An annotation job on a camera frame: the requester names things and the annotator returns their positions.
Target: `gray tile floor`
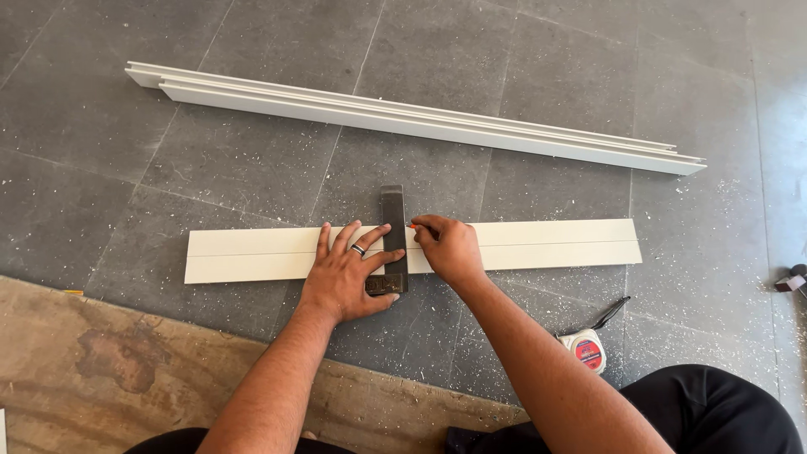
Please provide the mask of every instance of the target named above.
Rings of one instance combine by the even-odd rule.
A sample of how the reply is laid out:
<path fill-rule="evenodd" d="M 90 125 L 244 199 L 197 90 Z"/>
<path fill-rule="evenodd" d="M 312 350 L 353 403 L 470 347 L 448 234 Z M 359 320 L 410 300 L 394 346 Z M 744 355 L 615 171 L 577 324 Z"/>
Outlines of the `gray tile floor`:
<path fill-rule="evenodd" d="M 0 272 L 271 340 L 301 281 L 182 284 L 188 231 L 379 221 L 632 217 L 645 262 L 491 273 L 556 333 L 627 293 L 605 374 L 713 364 L 807 435 L 807 3 L 800 0 L 6 0 Z M 337 125 L 177 105 L 126 60 L 676 143 L 677 178 Z M 328 357 L 515 402 L 436 276 L 337 328 Z"/>

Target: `tape measure label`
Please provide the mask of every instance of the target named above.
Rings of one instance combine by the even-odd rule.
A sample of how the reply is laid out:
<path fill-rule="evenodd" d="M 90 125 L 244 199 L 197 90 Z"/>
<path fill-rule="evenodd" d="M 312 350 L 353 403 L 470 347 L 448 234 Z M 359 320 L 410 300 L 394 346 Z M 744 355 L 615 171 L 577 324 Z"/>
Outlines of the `tape measure label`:
<path fill-rule="evenodd" d="M 584 339 L 575 345 L 575 355 L 592 371 L 596 370 L 600 364 L 602 364 L 602 351 L 600 351 L 600 347 L 588 339 Z"/>

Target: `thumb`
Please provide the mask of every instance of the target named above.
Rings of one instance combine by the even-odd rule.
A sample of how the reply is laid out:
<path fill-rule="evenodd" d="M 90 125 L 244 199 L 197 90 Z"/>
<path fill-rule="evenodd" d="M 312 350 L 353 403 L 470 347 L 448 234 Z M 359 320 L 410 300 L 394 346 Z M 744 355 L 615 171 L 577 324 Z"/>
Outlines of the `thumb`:
<path fill-rule="evenodd" d="M 434 240 L 432 233 L 423 225 L 415 225 L 415 242 L 417 242 L 423 250 L 430 249 L 437 241 Z"/>
<path fill-rule="evenodd" d="M 389 309 L 390 306 L 392 306 L 393 301 L 398 300 L 400 297 L 401 295 L 398 293 L 386 293 L 378 296 L 370 296 L 365 294 L 364 306 L 366 313 L 363 317 Z"/>

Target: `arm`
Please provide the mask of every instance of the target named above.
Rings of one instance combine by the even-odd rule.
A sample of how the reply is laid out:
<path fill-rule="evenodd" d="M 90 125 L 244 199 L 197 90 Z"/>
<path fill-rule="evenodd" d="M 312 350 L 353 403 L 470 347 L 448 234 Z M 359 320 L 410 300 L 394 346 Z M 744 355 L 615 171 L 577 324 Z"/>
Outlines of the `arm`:
<path fill-rule="evenodd" d="M 590 452 L 596 440 L 598 452 L 672 453 L 630 402 L 488 279 L 473 227 L 433 215 L 412 223 L 429 265 L 476 316 L 552 452 Z"/>
<path fill-rule="evenodd" d="M 316 261 L 308 273 L 300 302 L 286 327 L 253 365 L 213 423 L 198 453 L 294 452 L 303 428 L 308 395 L 334 326 L 387 309 L 398 299 L 389 293 L 370 297 L 364 280 L 403 250 L 381 252 L 362 260 L 346 250 L 361 225 L 347 225 L 328 251 L 331 226 L 322 226 Z M 390 231 L 381 225 L 356 241 L 367 250 Z"/>

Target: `person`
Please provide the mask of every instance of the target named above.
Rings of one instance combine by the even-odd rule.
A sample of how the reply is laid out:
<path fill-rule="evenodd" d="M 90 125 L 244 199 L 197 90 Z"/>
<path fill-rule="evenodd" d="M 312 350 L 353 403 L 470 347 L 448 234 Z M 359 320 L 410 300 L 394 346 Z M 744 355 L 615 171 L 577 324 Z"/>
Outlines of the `person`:
<path fill-rule="evenodd" d="M 796 428 L 776 399 L 716 368 L 664 368 L 615 390 L 488 279 L 472 226 L 435 215 L 412 223 L 429 265 L 475 315 L 532 419 L 492 434 L 452 427 L 447 452 L 802 452 Z M 344 227 L 330 250 L 331 227 L 323 224 L 294 314 L 209 431 L 169 432 L 128 452 L 349 452 L 299 436 L 334 327 L 389 309 L 399 297 L 365 293 L 367 276 L 405 251 L 364 259 L 360 250 L 348 248 L 360 224 Z M 356 245 L 367 250 L 389 231 L 381 225 Z"/>

